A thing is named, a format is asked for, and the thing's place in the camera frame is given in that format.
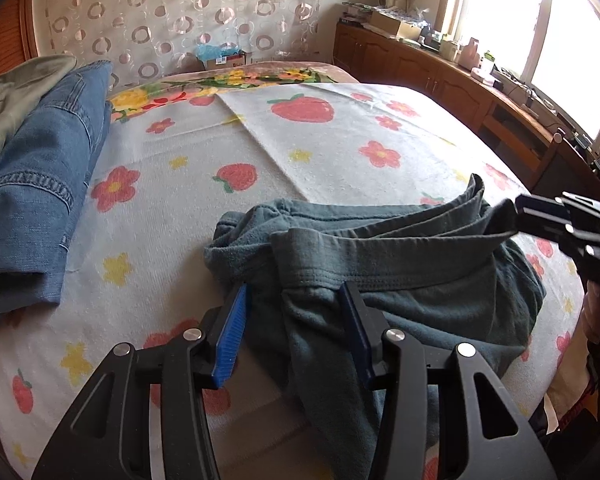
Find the person's right hand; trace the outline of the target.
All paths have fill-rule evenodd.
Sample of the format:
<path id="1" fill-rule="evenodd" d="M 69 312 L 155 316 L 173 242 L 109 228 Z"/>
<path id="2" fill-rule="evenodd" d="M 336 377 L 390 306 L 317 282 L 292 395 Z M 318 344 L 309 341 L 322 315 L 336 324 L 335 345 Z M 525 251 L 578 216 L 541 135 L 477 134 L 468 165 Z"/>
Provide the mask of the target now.
<path id="1" fill-rule="evenodd" d="M 586 282 L 583 298 L 581 324 L 585 337 L 592 344 L 600 343 L 600 285 Z"/>

